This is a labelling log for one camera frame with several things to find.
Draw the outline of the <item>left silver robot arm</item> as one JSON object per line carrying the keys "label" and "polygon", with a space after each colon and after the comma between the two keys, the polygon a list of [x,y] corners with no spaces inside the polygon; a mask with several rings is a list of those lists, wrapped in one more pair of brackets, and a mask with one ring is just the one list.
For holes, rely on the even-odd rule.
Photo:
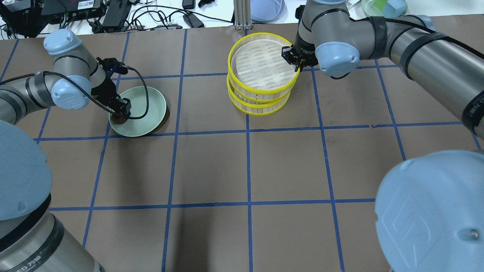
{"label": "left silver robot arm", "polygon": [[1,83],[1,271],[103,272],[104,267],[50,212],[52,173],[39,145],[16,124],[53,106],[79,110],[92,101],[113,115],[129,116],[130,101],[116,93],[114,58],[95,58],[71,30],[43,41],[53,72]]}

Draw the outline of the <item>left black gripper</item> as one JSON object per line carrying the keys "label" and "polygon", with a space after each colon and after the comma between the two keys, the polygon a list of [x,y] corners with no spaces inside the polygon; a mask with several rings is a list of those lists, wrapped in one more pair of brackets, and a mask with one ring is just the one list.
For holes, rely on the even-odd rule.
{"label": "left black gripper", "polygon": [[109,77],[106,77],[100,85],[92,88],[90,94],[107,109],[107,112],[114,113],[116,116],[130,117],[130,100],[121,98],[116,91],[116,84]]}

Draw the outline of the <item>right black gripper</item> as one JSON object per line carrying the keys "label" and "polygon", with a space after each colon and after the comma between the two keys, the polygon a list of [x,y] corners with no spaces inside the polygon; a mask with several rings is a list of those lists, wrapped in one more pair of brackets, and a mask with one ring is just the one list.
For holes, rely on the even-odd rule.
{"label": "right black gripper", "polygon": [[295,65],[296,68],[318,65],[315,45],[305,41],[300,36],[296,36],[294,44],[283,46],[281,55],[288,64]]}

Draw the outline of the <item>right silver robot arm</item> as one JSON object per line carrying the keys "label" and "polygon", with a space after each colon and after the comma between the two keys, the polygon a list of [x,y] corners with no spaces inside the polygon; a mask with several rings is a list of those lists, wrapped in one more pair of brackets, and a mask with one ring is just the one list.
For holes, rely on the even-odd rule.
{"label": "right silver robot arm", "polygon": [[[282,57],[340,79],[360,60],[389,58],[483,138],[483,54],[433,30],[428,17],[354,20],[343,0],[308,0]],[[380,183],[377,238],[394,272],[483,271],[483,151],[443,150],[405,160]]]}

